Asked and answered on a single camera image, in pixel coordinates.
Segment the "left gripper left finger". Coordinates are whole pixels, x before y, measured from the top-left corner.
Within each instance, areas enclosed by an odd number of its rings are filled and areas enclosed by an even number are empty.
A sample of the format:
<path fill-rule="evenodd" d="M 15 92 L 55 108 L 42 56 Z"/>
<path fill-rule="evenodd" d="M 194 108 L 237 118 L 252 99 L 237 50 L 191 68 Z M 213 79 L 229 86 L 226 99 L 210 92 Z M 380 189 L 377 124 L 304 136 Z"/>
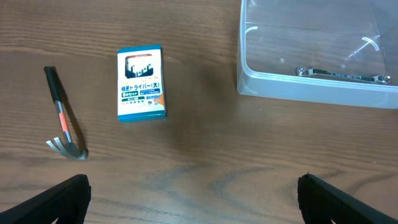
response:
<path fill-rule="evenodd" d="M 73 177 L 1 212 L 1 223 L 83 223 L 91 200 L 85 174 Z"/>

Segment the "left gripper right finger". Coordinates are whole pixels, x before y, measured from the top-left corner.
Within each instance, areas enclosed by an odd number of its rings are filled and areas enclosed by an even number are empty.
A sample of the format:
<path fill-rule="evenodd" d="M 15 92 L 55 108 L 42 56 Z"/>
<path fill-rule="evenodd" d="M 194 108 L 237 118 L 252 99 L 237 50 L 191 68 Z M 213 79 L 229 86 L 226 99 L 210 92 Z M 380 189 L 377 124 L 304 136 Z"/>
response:
<path fill-rule="evenodd" d="M 305 223 L 397 224 L 397 220 L 366 205 L 312 174 L 298 178 L 298 206 Z"/>

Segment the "silver wrench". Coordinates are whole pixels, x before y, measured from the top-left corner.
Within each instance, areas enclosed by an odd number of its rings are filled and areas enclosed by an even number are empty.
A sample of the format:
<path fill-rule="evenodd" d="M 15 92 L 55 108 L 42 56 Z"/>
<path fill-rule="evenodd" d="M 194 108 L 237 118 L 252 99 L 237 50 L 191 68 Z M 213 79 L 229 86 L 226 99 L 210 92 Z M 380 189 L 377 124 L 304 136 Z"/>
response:
<path fill-rule="evenodd" d="M 355 80 L 364 83 L 382 83 L 384 85 L 389 84 L 391 77 L 388 75 L 377 75 L 373 77 L 362 77 L 358 75 L 348 75 L 344 73 L 331 72 L 327 70 L 320 70 L 317 68 L 299 67 L 296 69 L 296 74 L 300 77 L 311 77 L 314 75 L 322 75 L 326 77 L 342 78 L 347 80 Z"/>

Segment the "clear plastic container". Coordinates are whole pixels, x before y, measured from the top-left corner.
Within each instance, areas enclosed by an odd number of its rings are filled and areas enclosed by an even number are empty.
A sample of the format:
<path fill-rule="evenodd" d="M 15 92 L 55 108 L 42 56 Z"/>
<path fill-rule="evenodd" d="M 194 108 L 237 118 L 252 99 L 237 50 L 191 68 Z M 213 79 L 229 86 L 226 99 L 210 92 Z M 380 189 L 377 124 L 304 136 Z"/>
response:
<path fill-rule="evenodd" d="M 391 81 L 300 77 L 299 67 L 388 75 Z M 285 100 L 397 108 L 397 1 L 243 1 L 237 90 Z"/>

